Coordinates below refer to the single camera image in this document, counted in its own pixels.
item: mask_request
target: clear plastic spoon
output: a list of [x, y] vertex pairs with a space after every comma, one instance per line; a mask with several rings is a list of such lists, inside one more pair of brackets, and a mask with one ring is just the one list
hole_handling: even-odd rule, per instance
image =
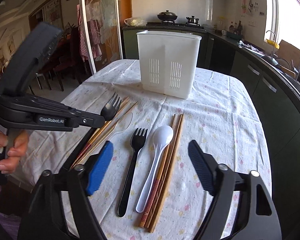
[[83, 159], [83, 161], [80, 161], [80, 163], [83, 163], [87, 160], [87, 158], [93, 153], [99, 153], [99, 151], [101, 149], [99, 149], [100, 147], [99, 146], [103, 146], [103, 143], [108, 140], [110, 141], [111, 138], [117, 134], [117, 133], [122, 133], [124, 132], [128, 127], [129, 125], [131, 124], [132, 122], [132, 118], [133, 118], [133, 114], [132, 113], [126, 113], [125, 115], [123, 115], [118, 121], [117, 123], [115, 124], [115, 126], [113, 128], [111, 128], [111, 130], [109, 130], [102, 138], [99, 142], [96, 143], [95, 146], [93, 146], [91, 148], [91, 150], [88, 151], [86, 157]]

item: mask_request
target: blue gripper pad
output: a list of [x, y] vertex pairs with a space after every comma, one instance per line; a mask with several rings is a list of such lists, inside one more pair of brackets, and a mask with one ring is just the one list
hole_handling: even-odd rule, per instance
[[97, 158], [95, 163], [91, 163], [91, 167], [88, 168], [88, 185], [86, 188], [87, 195], [91, 196], [97, 191], [101, 185], [101, 182], [106, 174], [108, 166], [113, 156], [113, 144], [110, 141], [106, 141], [105, 145], [99, 152], [99, 154], [89, 157], [87, 163], [94, 158]]

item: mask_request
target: human hand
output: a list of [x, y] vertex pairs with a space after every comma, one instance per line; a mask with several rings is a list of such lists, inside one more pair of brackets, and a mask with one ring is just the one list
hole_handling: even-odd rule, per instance
[[[0, 161], [0, 171], [2, 174], [15, 172], [20, 157], [26, 154], [28, 148], [29, 136], [23, 130], [14, 140], [13, 147], [8, 151], [8, 158]], [[8, 137], [0, 131], [0, 147], [5, 147], [8, 143]]]

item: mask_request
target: white plastic spoon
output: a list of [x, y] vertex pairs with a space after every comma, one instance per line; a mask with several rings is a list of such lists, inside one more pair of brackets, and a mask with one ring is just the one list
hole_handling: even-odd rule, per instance
[[155, 154], [154, 154], [154, 159], [153, 159], [153, 163], [148, 178], [143, 186], [143, 189], [141, 191], [136, 206], [136, 211], [138, 213], [141, 213], [145, 210], [147, 201], [150, 196], [150, 192], [151, 192], [150, 190], [154, 182], [154, 176], [158, 167], [160, 156], [163, 150], [165, 149], [165, 147], [167, 147], [167, 145], [171, 142], [172, 138], [173, 138], [173, 129], [168, 125], [160, 126], [153, 134], [152, 140], [153, 140]]

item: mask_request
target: wooden chopstick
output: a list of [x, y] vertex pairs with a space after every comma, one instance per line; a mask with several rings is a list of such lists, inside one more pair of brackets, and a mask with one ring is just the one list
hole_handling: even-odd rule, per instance
[[173, 130], [174, 130], [173, 139], [170, 142], [170, 147], [169, 147], [169, 152], [168, 152], [168, 155], [167, 155], [167, 159], [166, 159], [166, 162], [164, 164], [162, 176], [161, 176], [161, 179], [160, 179], [160, 182], [159, 182], [159, 186], [158, 186], [157, 192], [156, 192], [155, 197], [154, 197], [154, 201], [152, 203], [152, 206], [151, 206], [151, 209], [150, 209], [150, 212], [149, 212], [146, 224], [144, 226], [145, 228], [149, 228], [150, 227], [150, 223], [151, 223], [152, 217], [154, 216], [155, 210], [157, 208], [157, 204], [158, 204], [158, 201], [159, 201], [162, 189], [163, 189], [163, 184], [164, 184], [164, 181], [165, 181], [165, 178], [167, 176], [168, 169], [169, 169], [169, 163], [170, 163], [170, 160], [171, 160], [171, 155], [172, 155], [175, 143], [176, 143], [179, 122], [176, 123], [176, 125], [174, 125], [174, 127], [172, 127]]
[[172, 178], [173, 167], [174, 167], [174, 164], [176, 162], [177, 152], [178, 152], [178, 148], [179, 148], [183, 119], [184, 119], [184, 115], [181, 114], [179, 124], [178, 124], [178, 127], [177, 127], [177, 136], [176, 136], [175, 144], [174, 144], [174, 147], [173, 147], [173, 152], [172, 152], [172, 155], [171, 155], [171, 160], [170, 160], [170, 163], [169, 163], [168, 172], [167, 172], [166, 178], [164, 180], [164, 184], [163, 184], [163, 192], [159, 197], [159, 201], [158, 201], [158, 204], [157, 204], [157, 208], [155, 210], [155, 214], [154, 214], [154, 216], [151, 220], [151, 223], [150, 223], [150, 227], [149, 227], [149, 232], [150, 233], [154, 232], [155, 226], [158, 223], [159, 216], [160, 216], [160, 213], [161, 213], [162, 208], [163, 208], [164, 201], [167, 197], [169, 184], [170, 184], [170, 181], [171, 181], [171, 178]]
[[[129, 97], [127, 97], [122, 103], [121, 106], [118, 110], [118, 112], [116, 113], [115, 117], [116, 118], [118, 116], [118, 114], [125, 108], [125, 106], [129, 103]], [[108, 127], [108, 125], [111, 123], [111, 121], [106, 121], [105, 124], [103, 125], [103, 127], [98, 128], [95, 130], [95, 132], [93, 133], [93, 135], [90, 137], [89, 141], [86, 143], [86, 145], [84, 146], [84, 148], [81, 150], [81, 152], [79, 153], [78, 157], [76, 158], [76, 160], [72, 163], [71, 165], [71, 169], [78, 163], [79, 159], [89, 150], [89, 148], [91, 147], [91, 144], [93, 143], [93, 141], [95, 141], [98, 136]]]
[[[130, 109], [125, 114], [130, 113], [137, 104], [138, 104], [138, 102], [135, 102], [133, 104], [133, 106], [130, 107]], [[77, 162], [74, 164], [74, 166], [76, 164], [78, 164], [79, 162], [84, 161], [90, 155], [90, 153], [92, 153], [107, 136], [109, 136], [109, 134], [114, 130], [114, 127], [115, 127], [115, 125], [117, 124], [118, 121], [119, 120], [117, 120], [113, 124], [113, 126], [106, 132], [106, 134], [100, 140], [97, 140], [97, 138], [96, 138], [94, 141], [91, 142], [90, 148], [77, 160]]]
[[[176, 119], [176, 115], [174, 114], [173, 119], [172, 119], [172, 123], [171, 123], [172, 128], [174, 126], [175, 119]], [[161, 175], [162, 175], [162, 172], [163, 172], [164, 164], [165, 164], [166, 159], [167, 159], [170, 144], [171, 143], [168, 144], [168, 146], [165, 148], [165, 150], [163, 152], [163, 156], [162, 156], [161, 164], [160, 164], [160, 167], [159, 167], [159, 170], [158, 170], [158, 174], [157, 174], [157, 177], [154, 181], [154, 185], [153, 185], [153, 188], [151, 190], [150, 198], [148, 200], [145, 212], [143, 213], [140, 224], [139, 224], [139, 227], [141, 227], [141, 228], [143, 228], [145, 226], [146, 220], [147, 220], [149, 212], [151, 210], [152, 203], [154, 201], [155, 194], [157, 193], [157, 189], [158, 189], [159, 182], [160, 182], [160, 179], [161, 179]]]

